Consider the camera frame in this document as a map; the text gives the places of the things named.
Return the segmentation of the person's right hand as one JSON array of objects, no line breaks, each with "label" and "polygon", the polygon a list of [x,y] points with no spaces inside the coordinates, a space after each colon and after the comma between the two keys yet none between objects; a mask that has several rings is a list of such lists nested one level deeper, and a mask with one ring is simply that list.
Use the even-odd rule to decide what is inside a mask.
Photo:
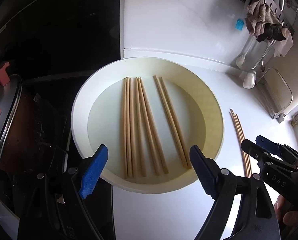
[{"label": "person's right hand", "polygon": [[274,211],[278,221],[282,221],[287,226],[296,227],[298,225],[298,211],[288,211],[283,213],[287,202],[281,195],[278,196],[276,203],[274,204]]}]

